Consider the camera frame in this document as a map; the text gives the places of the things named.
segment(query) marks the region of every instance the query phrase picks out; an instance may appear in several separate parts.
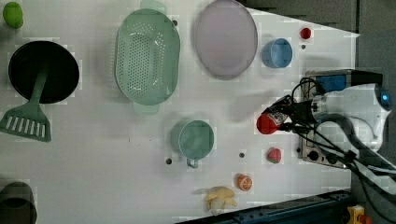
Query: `green colander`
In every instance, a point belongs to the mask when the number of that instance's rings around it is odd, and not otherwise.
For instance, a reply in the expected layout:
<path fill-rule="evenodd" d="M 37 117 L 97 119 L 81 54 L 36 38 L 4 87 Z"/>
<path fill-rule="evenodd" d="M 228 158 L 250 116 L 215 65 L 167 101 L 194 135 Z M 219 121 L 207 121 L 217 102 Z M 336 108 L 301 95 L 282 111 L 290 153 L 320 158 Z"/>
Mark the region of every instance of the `green colander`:
<path fill-rule="evenodd" d="M 118 34 L 116 80 L 137 112 L 158 112 L 177 86 L 180 38 L 163 4 L 144 0 Z"/>

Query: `toy food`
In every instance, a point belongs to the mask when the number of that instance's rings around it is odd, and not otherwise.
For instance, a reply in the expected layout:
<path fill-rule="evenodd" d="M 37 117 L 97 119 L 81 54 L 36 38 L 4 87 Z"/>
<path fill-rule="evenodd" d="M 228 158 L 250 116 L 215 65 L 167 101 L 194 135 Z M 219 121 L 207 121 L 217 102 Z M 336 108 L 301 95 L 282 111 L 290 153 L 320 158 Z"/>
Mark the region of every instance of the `toy food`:
<path fill-rule="evenodd" d="M 282 159 L 282 153 L 278 148 L 272 148 L 268 153 L 268 161 L 271 163 L 279 163 Z"/>
<path fill-rule="evenodd" d="M 16 2 L 6 4 L 3 10 L 3 17 L 7 25 L 14 29 L 19 29 L 23 26 L 22 8 Z"/>
<path fill-rule="evenodd" d="M 223 213 L 225 205 L 236 206 L 236 201 L 233 199 L 235 194 L 231 189 L 221 187 L 213 190 L 206 195 L 207 208 L 210 209 L 213 216 Z"/>
<path fill-rule="evenodd" d="M 240 175 L 238 176 L 237 184 L 241 190 L 248 191 L 253 186 L 253 180 L 247 175 Z"/>

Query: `spatula handle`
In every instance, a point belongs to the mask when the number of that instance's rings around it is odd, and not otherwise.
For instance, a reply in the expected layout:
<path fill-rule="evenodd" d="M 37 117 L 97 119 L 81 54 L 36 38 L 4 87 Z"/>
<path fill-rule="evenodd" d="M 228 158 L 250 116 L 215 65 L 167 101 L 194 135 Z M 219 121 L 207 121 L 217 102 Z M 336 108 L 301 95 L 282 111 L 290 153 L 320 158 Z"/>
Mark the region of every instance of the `spatula handle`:
<path fill-rule="evenodd" d="M 44 90 L 44 86 L 46 85 L 47 76 L 49 73 L 49 64 L 45 62 L 40 71 L 37 74 L 37 78 L 35 79 L 35 87 L 33 88 L 32 96 L 30 97 L 29 103 L 38 105 L 41 98 L 41 93 Z"/>

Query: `mint green cup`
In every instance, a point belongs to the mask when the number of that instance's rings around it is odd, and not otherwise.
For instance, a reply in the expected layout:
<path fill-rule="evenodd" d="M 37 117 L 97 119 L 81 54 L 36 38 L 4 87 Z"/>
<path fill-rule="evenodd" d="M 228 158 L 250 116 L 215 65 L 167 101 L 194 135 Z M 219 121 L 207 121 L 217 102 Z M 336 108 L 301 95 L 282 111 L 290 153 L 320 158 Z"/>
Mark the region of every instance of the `mint green cup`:
<path fill-rule="evenodd" d="M 207 156 L 212 150 L 215 135 L 206 122 L 185 119 L 173 128 L 171 142 L 172 146 L 187 158 L 187 165 L 196 169 L 198 160 Z"/>

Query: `white table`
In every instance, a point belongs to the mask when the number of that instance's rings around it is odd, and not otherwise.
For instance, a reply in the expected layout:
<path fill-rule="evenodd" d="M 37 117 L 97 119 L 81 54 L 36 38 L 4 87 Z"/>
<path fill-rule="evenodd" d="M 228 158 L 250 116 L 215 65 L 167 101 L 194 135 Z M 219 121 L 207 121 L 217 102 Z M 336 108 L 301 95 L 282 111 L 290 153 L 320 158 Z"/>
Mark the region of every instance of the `white table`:
<path fill-rule="evenodd" d="M 22 29 L 3 25 L 0 117 L 26 102 L 7 77 L 7 62 L 20 45 L 52 40 L 73 51 L 80 66 L 73 96 L 42 105 L 52 123 L 52 142 L 0 133 L 2 183 L 19 179 L 33 188 L 38 224 L 174 223 L 207 217 L 205 189 L 215 186 L 234 189 L 237 210 L 350 187 L 349 171 L 298 159 L 297 135 L 261 135 L 255 121 L 265 107 L 289 94 L 305 71 L 353 68 L 357 35 L 250 10 L 259 33 L 257 57 L 242 76 L 221 81 L 203 69 L 191 43 L 192 23 L 209 2 L 165 1 L 167 16 L 178 20 L 181 60 L 177 90 L 155 116 L 136 115 L 112 73 L 118 28 L 139 9 L 139 1 L 23 1 Z M 305 26 L 314 30 L 310 41 L 299 38 Z M 285 69 L 268 68 L 260 60 L 261 47 L 276 37 L 286 37 L 294 49 Z M 204 119 L 215 129 L 215 148 L 196 170 L 170 145 L 170 130 L 183 118 Z M 280 164 L 265 159 L 270 147 L 282 149 Z M 244 159 L 240 152 L 246 153 Z M 173 159 L 171 165 L 165 164 L 167 158 Z M 253 189 L 236 189 L 236 174 L 249 174 Z"/>

